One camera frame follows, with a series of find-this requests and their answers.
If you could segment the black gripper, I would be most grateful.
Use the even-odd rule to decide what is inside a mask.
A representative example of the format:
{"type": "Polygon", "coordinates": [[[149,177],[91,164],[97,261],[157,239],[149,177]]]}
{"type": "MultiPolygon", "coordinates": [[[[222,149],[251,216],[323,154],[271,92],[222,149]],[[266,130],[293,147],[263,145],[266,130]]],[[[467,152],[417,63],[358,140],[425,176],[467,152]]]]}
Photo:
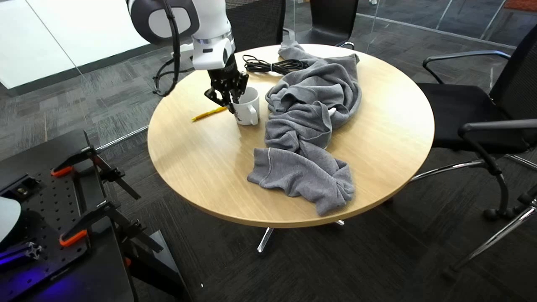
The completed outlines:
{"type": "Polygon", "coordinates": [[[209,88],[204,90],[204,97],[219,107],[227,107],[227,110],[234,113],[234,105],[244,93],[248,75],[237,70],[234,56],[229,56],[222,68],[209,70],[207,75],[209,88]],[[219,93],[229,95],[229,102],[226,102],[219,93]]]}

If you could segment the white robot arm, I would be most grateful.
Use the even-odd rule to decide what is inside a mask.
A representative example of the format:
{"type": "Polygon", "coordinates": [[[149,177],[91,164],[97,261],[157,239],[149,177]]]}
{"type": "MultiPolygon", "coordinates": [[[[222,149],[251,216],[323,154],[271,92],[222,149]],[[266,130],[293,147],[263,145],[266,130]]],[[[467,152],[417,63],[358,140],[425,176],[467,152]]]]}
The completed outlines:
{"type": "Polygon", "coordinates": [[[172,78],[179,70],[179,43],[192,43],[190,65],[206,70],[209,87],[204,95],[214,103],[234,110],[248,75],[234,60],[234,38],[224,0],[125,0],[133,30],[149,43],[172,43],[172,78]]]}

